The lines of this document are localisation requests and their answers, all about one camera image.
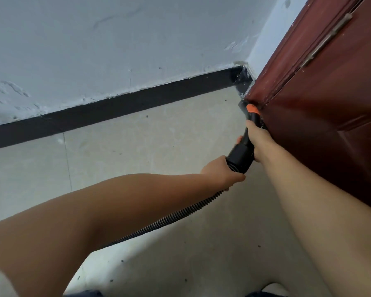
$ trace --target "floor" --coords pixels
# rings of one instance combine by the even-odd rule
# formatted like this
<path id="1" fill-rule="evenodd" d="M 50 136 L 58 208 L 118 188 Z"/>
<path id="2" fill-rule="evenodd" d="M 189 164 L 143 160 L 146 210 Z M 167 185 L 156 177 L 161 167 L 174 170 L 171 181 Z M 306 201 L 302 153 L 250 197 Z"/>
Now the floor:
<path id="1" fill-rule="evenodd" d="M 0 149 L 0 219 L 118 175 L 198 172 L 243 133 L 238 101 L 231 87 Z M 203 210 L 89 255 L 66 292 L 242 297 L 270 282 L 331 296 L 253 163 Z"/>

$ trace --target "person's left hand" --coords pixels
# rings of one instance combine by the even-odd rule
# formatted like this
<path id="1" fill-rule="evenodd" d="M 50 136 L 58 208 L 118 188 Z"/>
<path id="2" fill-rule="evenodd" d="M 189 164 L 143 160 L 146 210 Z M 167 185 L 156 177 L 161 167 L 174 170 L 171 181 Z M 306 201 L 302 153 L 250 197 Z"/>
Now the person's left hand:
<path id="1" fill-rule="evenodd" d="M 217 191 L 228 190 L 235 183 L 246 179 L 244 174 L 234 172 L 228 167 L 224 155 L 208 163 L 201 174 L 210 177 L 212 183 L 217 186 Z"/>

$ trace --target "dark red wooden door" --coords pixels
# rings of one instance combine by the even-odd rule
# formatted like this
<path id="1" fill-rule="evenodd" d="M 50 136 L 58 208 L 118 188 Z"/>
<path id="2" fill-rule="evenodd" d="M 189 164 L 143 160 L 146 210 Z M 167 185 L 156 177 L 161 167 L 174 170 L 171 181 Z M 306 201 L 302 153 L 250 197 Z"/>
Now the dark red wooden door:
<path id="1" fill-rule="evenodd" d="M 371 206 L 371 0 L 352 14 L 273 98 L 247 98 L 259 103 L 279 144 Z"/>

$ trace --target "person's left arm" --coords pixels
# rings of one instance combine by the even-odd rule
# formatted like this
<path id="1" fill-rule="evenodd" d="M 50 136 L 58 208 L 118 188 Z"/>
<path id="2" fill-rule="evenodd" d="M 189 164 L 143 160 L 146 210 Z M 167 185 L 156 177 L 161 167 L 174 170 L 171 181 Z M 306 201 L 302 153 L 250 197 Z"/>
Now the person's left arm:
<path id="1" fill-rule="evenodd" d="M 71 192 L 0 221 L 0 271 L 20 297 L 62 296 L 94 250 L 243 181 L 225 156 L 200 174 L 132 174 Z"/>

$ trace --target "person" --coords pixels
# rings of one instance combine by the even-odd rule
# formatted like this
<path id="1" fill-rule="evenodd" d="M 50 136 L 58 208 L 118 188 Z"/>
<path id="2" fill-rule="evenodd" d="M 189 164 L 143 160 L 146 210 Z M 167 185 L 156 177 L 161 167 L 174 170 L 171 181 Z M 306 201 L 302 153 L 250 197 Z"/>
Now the person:
<path id="1" fill-rule="evenodd" d="M 371 297 L 371 208 L 302 165 L 266 130 L 251 121 L 247 128 L 255 159 L 331 292 Z M 199 174 L 119 176 L 2 220 L 0 296 L 61 296 L 94 250 L 244 179 L 221 156 Z"/>

